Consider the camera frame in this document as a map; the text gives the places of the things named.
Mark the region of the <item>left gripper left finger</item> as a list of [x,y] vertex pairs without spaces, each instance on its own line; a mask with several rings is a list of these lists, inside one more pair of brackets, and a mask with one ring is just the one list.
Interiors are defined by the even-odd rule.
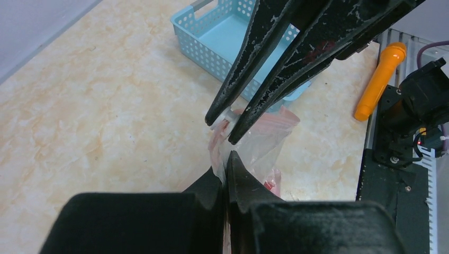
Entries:
[[80,193],[41,253],[222,253],[224,204],[212,170],[180,193]]

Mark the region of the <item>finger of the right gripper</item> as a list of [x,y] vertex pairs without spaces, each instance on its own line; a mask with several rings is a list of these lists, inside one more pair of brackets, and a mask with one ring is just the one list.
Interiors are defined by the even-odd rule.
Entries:
[[282,53],[244,109],[229,142],[236,144],[276,102],[344,60],[420,5],[420,1],[328,1]]
[[235,62],[215,96],[205,122],[211,126],[237,99],[293,24],[304,31],[328,1],[256,1]]

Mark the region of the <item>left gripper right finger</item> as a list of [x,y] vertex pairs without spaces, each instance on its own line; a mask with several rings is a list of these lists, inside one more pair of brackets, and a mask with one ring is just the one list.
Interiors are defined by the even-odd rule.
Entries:
[[374,202],[288,202],[232,151],[227,166],[232,253],[405,253],[392,219]]

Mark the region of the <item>clear zip top bag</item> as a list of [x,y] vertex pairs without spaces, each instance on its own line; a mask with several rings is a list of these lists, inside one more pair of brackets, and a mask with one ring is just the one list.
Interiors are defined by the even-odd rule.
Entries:
[[225,167],[231,151],[239,154],[245,168],[264,185],[275,180],[281,192],[282,175],[276,161],[285,139],[300,123],[300,119],[286,107],[278,112],[264,113],[247,133],[235,144],[228,141],[230,132],[243,113],[242,109],[227,107],[211,125],[213,135],[209,141],[211,166],[221,181],[226,180]]

